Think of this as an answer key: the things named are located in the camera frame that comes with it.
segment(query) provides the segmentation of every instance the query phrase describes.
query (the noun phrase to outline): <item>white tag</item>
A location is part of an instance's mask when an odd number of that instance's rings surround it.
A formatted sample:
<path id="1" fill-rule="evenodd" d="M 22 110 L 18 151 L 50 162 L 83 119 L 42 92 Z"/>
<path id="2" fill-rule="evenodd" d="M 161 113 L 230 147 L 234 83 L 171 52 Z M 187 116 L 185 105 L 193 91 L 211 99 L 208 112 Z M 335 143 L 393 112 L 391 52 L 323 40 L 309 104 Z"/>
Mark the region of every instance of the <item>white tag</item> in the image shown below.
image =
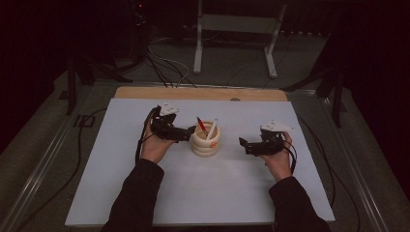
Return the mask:
<path id="1" fill-rule="evenodd" d="M 174 107 L 171 104 L 169 104 L 167 102 L 164 102 L 161 106 L 160 115 L 165 116 L 165 115 L 168 115 L 168 114 L 177 113 L 178 111 L 179 111 L 179 109 L 177 107 Z"/>
<path id="2" fill-rule="evenodd" d="M 261 126 L 260 128 L 265 131 L 293 131 L 294 130 L 292 127 L 279 123 L 275 120 L 272 120 L 272 122 L 267 123 Z"/>

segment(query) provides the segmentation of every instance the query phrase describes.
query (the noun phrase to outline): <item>black sleeve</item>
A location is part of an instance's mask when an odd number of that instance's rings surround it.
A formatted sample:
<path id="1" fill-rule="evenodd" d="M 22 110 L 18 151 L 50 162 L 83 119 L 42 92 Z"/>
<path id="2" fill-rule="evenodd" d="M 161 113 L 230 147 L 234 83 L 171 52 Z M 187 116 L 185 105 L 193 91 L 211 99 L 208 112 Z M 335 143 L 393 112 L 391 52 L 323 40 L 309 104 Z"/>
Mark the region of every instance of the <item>black sleeve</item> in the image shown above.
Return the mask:
<path id="1" fill-rule="evenodd" d="M 314 212 L 308 194 L 295 177 L 279 181 L 269 189 L 269 194 L 274 201 L 279 232 L 330 231 L 328 223 Z"/>
<path id="2" fill-rule="evenodd" d="M 140 159 L 124 181 L 102 232 L 150 231 L 163 170 L 155 163 Z"/>

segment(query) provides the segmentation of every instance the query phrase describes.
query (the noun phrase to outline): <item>human hand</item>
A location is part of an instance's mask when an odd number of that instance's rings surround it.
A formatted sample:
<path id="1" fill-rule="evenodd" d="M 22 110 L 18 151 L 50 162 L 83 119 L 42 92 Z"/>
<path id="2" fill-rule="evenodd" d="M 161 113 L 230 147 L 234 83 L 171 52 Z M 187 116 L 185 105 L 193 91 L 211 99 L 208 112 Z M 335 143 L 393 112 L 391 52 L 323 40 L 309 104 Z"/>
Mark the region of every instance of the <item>human hand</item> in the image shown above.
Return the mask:
<path id="1" fill-rule="evenodd" d="M 286 131 L 282 134 L 284 136 L 285 141 L 283 142 L 284 146 L 287 149 L 290 149 L 290 146 L 292 144 L 292 138 Z M 272 156 L 263 155 L 259 157 L 261 157 L 265 161 L 265 165 L 268 166 L 269 170 L 271 171 L 272 175 L 274 176 L 277 182 L 286 177 L 292 176 L 292 172 L 290 170 L 289 152 L 286 149 L 283 149 Z"/>
<path id="2" fill-rule="evenodd" d="M 141 159 L 147 159 L 154 163 L 159 163 L 165 156 L 168 148 L 175 143 L 174 140 L 160 139 L 151 131 L 152 118 L 145 122 L 146 130 L 144 134 L 144 142 L 142 143 Z"/>

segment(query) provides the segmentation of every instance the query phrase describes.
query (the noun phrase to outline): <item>wooden edge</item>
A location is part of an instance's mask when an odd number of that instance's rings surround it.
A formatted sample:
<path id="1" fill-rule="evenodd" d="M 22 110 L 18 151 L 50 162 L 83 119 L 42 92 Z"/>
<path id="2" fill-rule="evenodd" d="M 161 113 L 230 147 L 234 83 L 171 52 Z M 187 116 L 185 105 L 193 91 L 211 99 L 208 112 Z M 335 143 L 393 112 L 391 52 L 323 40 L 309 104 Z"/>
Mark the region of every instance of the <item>wooden edge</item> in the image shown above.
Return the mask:
<path id="1" fill-rule="evenodd" d="M 222 89 L 222 88 L 165 88 L 123 86 L 117 89 L 115 99 L 168 99 L 168 100 L 239 100 L 287 102 L 281 90 Z"/>

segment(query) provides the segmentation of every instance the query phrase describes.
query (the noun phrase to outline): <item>wire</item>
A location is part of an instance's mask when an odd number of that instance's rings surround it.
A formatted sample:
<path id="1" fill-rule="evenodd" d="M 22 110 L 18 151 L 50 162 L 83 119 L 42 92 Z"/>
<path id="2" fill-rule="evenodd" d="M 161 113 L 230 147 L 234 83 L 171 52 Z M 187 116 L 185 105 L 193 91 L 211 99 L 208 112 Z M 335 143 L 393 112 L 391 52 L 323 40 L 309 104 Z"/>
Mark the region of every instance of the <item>wire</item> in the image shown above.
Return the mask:
<path id="1" fill-rule="evenodd" d="M 144 121 L 144 127 L 142 128 L 142 132 L 141 132 L 141 137 L 138 140 L 138 143 L 136 145 L 136 151 L 135 151 L 135 164 L 138 162 L 139 160 L 139 156 L 141 155 L 141 146 L 142 143 L 145 142 L 146 139 L 148 139 L 149 137 L 151 137 L 154 134 L 149 135 L 147 138 L 144 139 L 144 135 L 145 135 L 145 131 L 147 130 L 147 127 L 150 127 L 148 125 L 150 125 L 150 121 L 154 115 L 156 111 L 156 108 L 151 109 L 151 111 L 148 113 L 147 118 Z"/>
<path id="2" fill-rule="evenodd" d="M 169 69 L 169 70 L 171 70 L 171 71 L 173 71 L 173 72 L 179 74 L 179 76 L 181 76 L 181 77 L 183 76 L 183 74 L 181 73 L 181 71 L 180 71 L 178 68 L 176 68 L 174 65 L 172 65 L 172 63 L 169 63 L 169 64 L 170 64 L 170 65 L 172 66 L 172 68 L 174 68 L 174 69 L 172 69 L 171 67 L 168 67 L 168 66 L 166 66 L 166 65 L 164 65 L 164 64 L 161 64 L 161 63 L 158 62 L 158 61 L 153 60 L 153 62 L 156 63 L 156 64 L 159 65 L 159 66 L 163 66 L 164 68 Z"/>
<path id="3" fill-rule="evenodd" d="M 86 123 L 91 117 L 93 117 L 93 116 L 96 115 L 97 113 L 100 113 L 100 112 L 105 111 L 105 110 L 106 110 L 106 108 L 95 111 L 94 113 L 88 115 L 88 116 L 84 119 L 84 121 L 83 121 L 82 123 L 80 123 L 80 125 L 79 125 L 79 132 L 78 132 L 78 138 L 77 138 L 77 144 L 78 144 L 78 146 L 77 146 L 77 154 L 78 154 L 78 156 L 77 156 L 77 164 L 76 164 L 76 167 L 75 167 L 75 170 L 74 170 L 72 176 L 69 178 L 69 180 L 67 180 L 67 182 L 66 182 L 62 187 L 60 187 L 51 197 L 49 197 L 49 198 L 43 203 L 43 205 L 41 205 L 41 206 L 40 206 L 35 212 L 33 212 L 25 221 L 23 221 L 23 222 L 20 224 L 20 226 L 16 229 L 16 232 L 21 231 L 21 230 L 24 228 L 24 226 L 26 226 L 27 223 L 28 223 L 31 219 L 33 219 L 46 205 L 48 205 L 58 194 L 60 194 L 60 193 L 69 185 L 69 183 L 73 180 L 74 176 L 75 176 L 76 173 L 78 172 L 79 167 L 80 167 L 80 165 L 81 165 L 81 158 L 82 158 L 82 155 L 81 155 L 81 133 L 82 133 L 82 129 L 84 128 L 83 126 L 85 125 L 85 123 Z"/>
<path id="4" fill-rule="evenodd" d="M 160 57 L 159 55 L 155 54 L 155 53 L 151 50 L 150 47 L 148 47 L 148 50 L 149 50 L 149 52 L 150 52 L 154 57 L 156 57 L 156 58 L 158 58 L 158 59 L 160 59 L 160 60 L 163 60 L 163 61 L 165 61 L 165 62 L 172 62 L 172 63 L 178 64 L 178 65 L 184 67 L 184 68 L 187 70 L 187 73 L 186 73 L 184 76 L 182 76 L 182 77 L 180 78 L 180 80 L 178 81 L 177 85 L 175 86 L 176 88 L 178 88 L 178 87 L 181 85 L 181 83 L 182 83 L 182 81 L 183 81 L 184 79 L 188 80 L 188 79 L 187 79 L 187 76 L 188 76 L 188 74 L 190 74 L 190 69 L 189 69 L 186 65 L 182 64 L 181 62 L 175 61 L 175 60 L 170 60 L 170 59 L 162 58 L 162 57 Z M 193 83 L 192 83 L 190 80 L 188 80 L 188 82 L 189 82 L 190 84 L 192 84 L 193 87 L 196 88 L 196 86 L 193 85 Z"/>
<path id="5" fill-rule="evenodd" d="M 283 139 L 278 140 L 276 137 L 271 137 L 271 140 L 273 140 L 277 143 L 285 142 L 285 143 L 289 144 L 289 146 L 293 149 L 294 153 L 289 148 L 287 148 L 286 146 L 283 145 L 283 149 L 286 150 L 289 153 L 289 155 L 292 157 L 292 164 L 290 166 L 290 171 L 293 174 L 293 172 L 295 171 L 295 168 L 296 168 L 296 162 L 298 161 L 298 153 L 296 152 L 295 147 L 292 145 L 292 143 L 290 143 L 286 140 L 283 140 Z"/>
<path id="6" fill-rule="evenodd" d="M 332 179 L 332 189 L 333 189 L 333 196 L 332 196 L 332 202 L 331 202 L 331 206 L 333 207 L 334 203 L 335 203 L 335 199 L 336 199 L 336 187 L 335 187 L 335 181 L 333 178 L 332 173 L 335 175 L 335 177 L 337 178 L 337 180 L 340 182 L 340 184 L 343 186 L 344 190 L 346 191 L 346 193 L 349 195 L 349 198 L 353 204 L 353 207 L 355 208 L 355 212 L 356 212 L 356 216 L 358 219 L 358 226 L 357 226 L 357 232 L 360 231 L 361 229 L 361 217 L 360 217 L 360 213 L 359 213 L 359 209 L 356 205 L 355 200 L 353 199 L 352 194 L 350 193 L 350 191 L 348 190 L 347 186 L 341 181 L 340 177 L 337 175 L 337 173 L 335 172 L 335 170 L 331 167 L 331 165 L 329 164 L 325 149 L 323 147 L 322 142 L 320 141 L 319 137 L 317 136 L 317 134 L 313 131 L 313 129 L 308 125 L 308 123 L 305 121 L 304 118 L 302 118 L 302 116 L 300 116 L 299 114 L 297 114 L 297 117 L 301 120 L 301 122 L 307 127 L 307 129 L 309 130 L 310 134 L 313 136 L 313 139 L 316 143 L 316 146 L 319 148 L 320 154 L 323 157 L 323 160 L 326 162 L 326 165 L 328 167 L 329 170 L 329 174 L 331 176 Z"/>
<path id="7" fill-rule="evenodd" d="M 162 81 L 163 85 L 165 87 L 168 87 L 168 85 L 166 84 L 166 80 L 169 81 L 170 85 L 173 87 L 172 82 L 165 76 L 163 76 L 162 72 L 160 71 L 160 69 L 158 69 L 158 67 L 154 64 L 154 61 L 151 59 L 151 57 L 147 56 L 148 60 L 151 62 L 152 64 L 152 68 L 154 69 L 155 73 L 157 74 L 158 78 L 160 79 L 160 81 Z"/>

